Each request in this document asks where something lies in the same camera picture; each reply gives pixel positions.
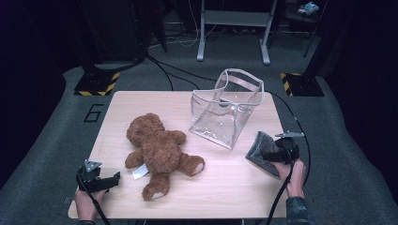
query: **sleeve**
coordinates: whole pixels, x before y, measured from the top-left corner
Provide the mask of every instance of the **sleeve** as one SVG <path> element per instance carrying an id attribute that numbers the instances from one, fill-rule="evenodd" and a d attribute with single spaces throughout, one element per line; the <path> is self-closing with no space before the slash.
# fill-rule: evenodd
<path id="1" fill-rule="evenodd" d="M 286 219 L 288 225 L 315 225 L 306 200 L 300 197 L 286 200 Z"/>
<path id="2" fill-rule="evenodd" d="M 77 225 L 96 225 L 96 223 L 90 220 L 79 220 Z"/>

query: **white label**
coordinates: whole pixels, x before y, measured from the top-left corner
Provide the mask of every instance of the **white label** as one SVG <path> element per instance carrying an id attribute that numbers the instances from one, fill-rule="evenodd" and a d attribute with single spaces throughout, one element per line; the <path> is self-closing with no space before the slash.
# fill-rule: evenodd
<path id="1" fill-rule="evenodd" d="M 132 172 L 132 176 L 134 177 L 134 180 L 136 180 L 145 176 L 147 173 L 149 173 L 148 168 L 145 164 L 143 164 L 142 166 L 140 166 L 140 168 Z"/>

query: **yellow and black hazard tape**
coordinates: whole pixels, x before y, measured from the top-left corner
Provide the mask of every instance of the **yellow and black hazard tape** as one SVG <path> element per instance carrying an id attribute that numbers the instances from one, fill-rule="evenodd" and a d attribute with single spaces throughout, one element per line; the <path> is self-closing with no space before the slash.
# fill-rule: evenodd
<path id="1" fill-rule="evenodd" d="M 74 94 L 76 96 L 109 96 L 112 93 L 112 90 L 114 90 L 114 88 L 115 88 L 116 81 L 119 78 L 119 75 L 120 75 L 120 73 L 116 73 L 112 77 L 106 90 L 103 90 L 103 91 L 75 91 Z"/>
<path id="2" fill-rule="evenodd" d="M 287 80 L 287 76 L 301 76 L 300 73 L 281 73 L 281 78 L 282 78 L 282 82 L 283 82 L 283 88 L 284 91 L 286 92 L 286 94 L 288 96 L 293 96 L 293 92 L 292 92 L 292 88 L 290 86 L 289 81 Z"/>

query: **chair leg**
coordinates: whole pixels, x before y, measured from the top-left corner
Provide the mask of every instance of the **chair leg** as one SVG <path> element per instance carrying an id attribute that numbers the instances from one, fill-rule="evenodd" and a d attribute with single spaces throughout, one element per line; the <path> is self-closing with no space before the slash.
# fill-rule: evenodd
<path id="1" fill-rule="evenodd" d="M 304 56 L 303 56 L 304 58 L 307 57 L 307 53 L 308 53 L 308 51 L 310 50 L 311 44 L 313 44 L 314 36 L 315 36 L 315 31 L 313 31 L 313 32 L 311 33 L 310 42 L 308 43 L 307 49 L 305 50 L 305 53 L 304 53 Z"/>

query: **black equipment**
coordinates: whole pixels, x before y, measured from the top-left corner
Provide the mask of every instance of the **black equipment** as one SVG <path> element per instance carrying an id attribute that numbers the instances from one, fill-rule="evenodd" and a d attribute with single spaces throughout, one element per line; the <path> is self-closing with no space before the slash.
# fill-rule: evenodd
<path id="1" fill-rule="evenodd" d="M 120 172 L 113 177 L 100 179 L 100 162 L 84 161 L 76 173 L 76 181 L 79 184 L 79 190 L 96 192 L 99 190 L 113 188 L 119 185 Z"/>
<path id="2" fill-rule="evenodd" d="M 299 158 L 299 147 L 292 138 L 280 138 L 275 141 L 275 146 L 279 148 L 276 152 L 260 149 L 263 160 L 290 164 Z"/>

